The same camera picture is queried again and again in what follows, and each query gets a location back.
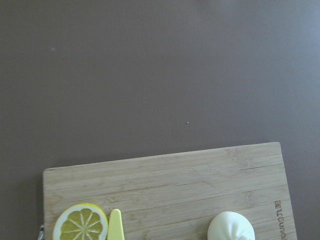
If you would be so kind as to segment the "bamboo cutting board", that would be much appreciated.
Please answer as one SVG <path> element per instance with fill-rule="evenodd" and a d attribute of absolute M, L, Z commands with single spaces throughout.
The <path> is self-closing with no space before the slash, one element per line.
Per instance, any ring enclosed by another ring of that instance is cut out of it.
<path fill-rule="evenodd" d="M 225 211 L 245 216 L 258 240 L 297 238 L 278 142 L 48 168 L 43 201 L 47 240 L 79 203 L 119 209 L 127 240 L 205 240 Z"/>

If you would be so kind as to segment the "lemon slice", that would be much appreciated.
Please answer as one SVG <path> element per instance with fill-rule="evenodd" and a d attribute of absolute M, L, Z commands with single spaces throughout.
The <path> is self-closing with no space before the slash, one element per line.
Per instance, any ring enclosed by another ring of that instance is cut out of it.
<path fill-rule="evenodd" d="M 54 240 L 105 240 L 108 219 L 103 210 L 92 203 L 79 203 L 69 207 L 57 219 Z"/>

